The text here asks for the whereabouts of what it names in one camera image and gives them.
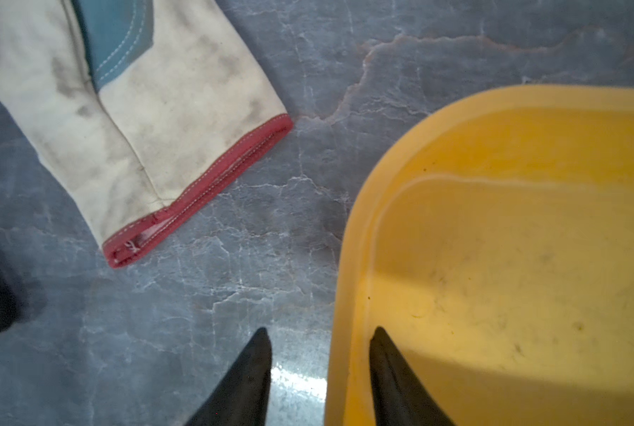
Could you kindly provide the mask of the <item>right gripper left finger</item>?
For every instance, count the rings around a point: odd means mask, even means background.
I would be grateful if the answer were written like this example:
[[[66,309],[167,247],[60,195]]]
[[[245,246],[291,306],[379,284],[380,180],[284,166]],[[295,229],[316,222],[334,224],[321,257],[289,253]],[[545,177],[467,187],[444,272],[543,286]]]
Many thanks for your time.
[[[267,329],[259,328],[186,426],[264,425],[271,370],[272,344]]]

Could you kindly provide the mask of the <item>yellow plastic storage box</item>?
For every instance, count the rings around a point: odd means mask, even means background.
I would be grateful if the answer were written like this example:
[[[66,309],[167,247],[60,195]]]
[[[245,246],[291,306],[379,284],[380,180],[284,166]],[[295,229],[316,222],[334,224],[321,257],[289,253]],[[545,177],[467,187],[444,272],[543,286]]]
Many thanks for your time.
[[[375,424],[396,351],[409,415],[634,425],[634,89],[482,92],[388,151],[345,229],[326,424]]]

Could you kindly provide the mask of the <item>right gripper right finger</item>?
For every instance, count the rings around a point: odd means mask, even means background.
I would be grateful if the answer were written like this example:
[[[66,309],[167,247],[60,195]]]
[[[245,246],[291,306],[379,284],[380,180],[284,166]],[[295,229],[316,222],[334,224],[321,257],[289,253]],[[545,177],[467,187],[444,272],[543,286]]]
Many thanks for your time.
[[[382,327],[370,340],[369,371],[376,424],[453,424]]]

